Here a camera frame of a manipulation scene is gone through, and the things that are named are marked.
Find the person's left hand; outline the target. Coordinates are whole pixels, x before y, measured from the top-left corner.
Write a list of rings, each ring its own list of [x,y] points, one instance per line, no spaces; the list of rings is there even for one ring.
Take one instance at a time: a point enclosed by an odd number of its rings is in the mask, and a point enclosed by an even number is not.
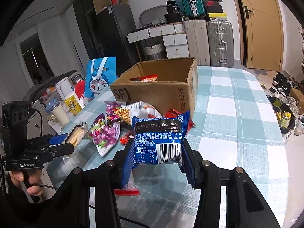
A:
[[[20,171],[10,171],[10,178],[12,183],[21,189],[21,183],[24,182],[24,174],[23,172]],[[34,195],[34,196],[41,196],[43,194],[43,189],[42,187],[38,187],[37,184],[41,184],[41,174],[42,170],[36,170],[33,172],[28,173],[28,182],[31,185],[31,187],[27,188],[27,192],[29,195]]]

